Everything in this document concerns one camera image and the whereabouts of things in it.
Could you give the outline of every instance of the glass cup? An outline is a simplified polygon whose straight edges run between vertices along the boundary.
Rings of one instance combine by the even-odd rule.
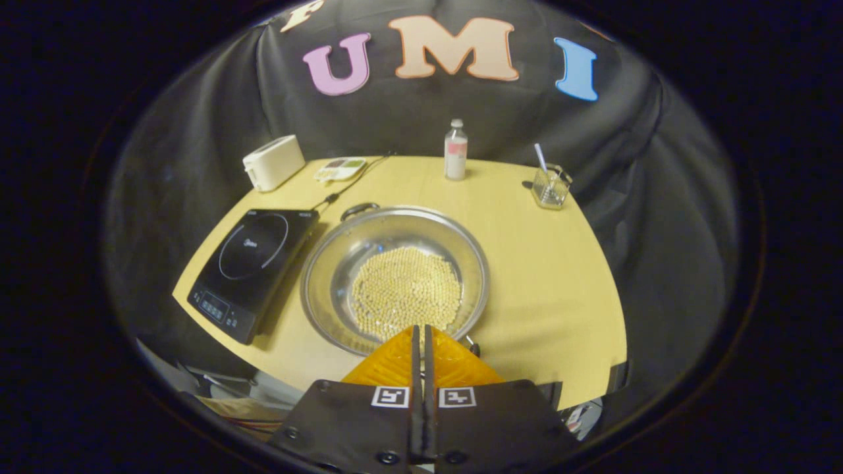
[[[573,180],[558,164],[548,164],[547,174],[536,170],[533,179],[533,198],[545,209],[562,209]]]

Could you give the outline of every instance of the blue letter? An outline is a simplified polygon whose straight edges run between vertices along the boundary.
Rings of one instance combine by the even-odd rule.
[[[565,77],[556,81],[556,88],[578,99],[597,100],[592,86],[592,61],[597,59],[594,51],[562,38],[554,38],[553,42],[562,48],[565,57]]]

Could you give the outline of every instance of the black metal plate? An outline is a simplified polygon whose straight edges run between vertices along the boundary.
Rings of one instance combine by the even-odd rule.
[[[535,472],[577,447],[529,380],[439,389],[436,399],[436,472]]]
[[[410,387],[317,380],[269,443],[333,471],[407,472],[412,397]]]

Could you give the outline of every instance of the bottle label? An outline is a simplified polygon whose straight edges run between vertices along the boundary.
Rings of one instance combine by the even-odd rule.
[[[448,143],[448,154],[450,155],[457,155],[460,158],[464,159],[465,156],[468,154],[468,143]]]

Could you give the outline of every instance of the foam letter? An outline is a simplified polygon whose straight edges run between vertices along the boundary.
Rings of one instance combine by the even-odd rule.
[[[310,14],[315,12],[316,10],[322,8],[322,3],[325,3],[325,0],[316,0],[315,2],[308,3],[307,5],[302,5],[299,8],[293,10],[290,13],[290,19],[287,21],[287,24],[281,28],[281,32],[291,30],[293,26],[297,24],[302,24],[310,18]]]
[[[553,42],[562,48],[565,57],[565,77],[556,81],[556,88],[578,99],[597,100],[592,86],[592,61],[597,55],[573,41],[554,38]]]
[[[310,67],[310,77],[314,85],[322,94],[344,95],[360,89],[368,81],[368,57],[366,56],[366,41],[372,36],[369,33],[349,36],[340,41],[340,46],[348,50],[352,60],[352,73],[347,78],[338,79],[330,73],[328,54],[330,46],[316,48],[302,59]]]
[[[404,64],[395,69],[399,78],[425,78],[433,75],[434,66],[425,61],[428,50],[448,72],[456,74],[463,61],[474,51],[474,62],[468,72],[476,78],[514,81],[518,71],[509,57],[510,31],[513,26],[499,19],[475,18],[452,36],[438,21],[429,16],[394,19],[389,27],[401,33]]]

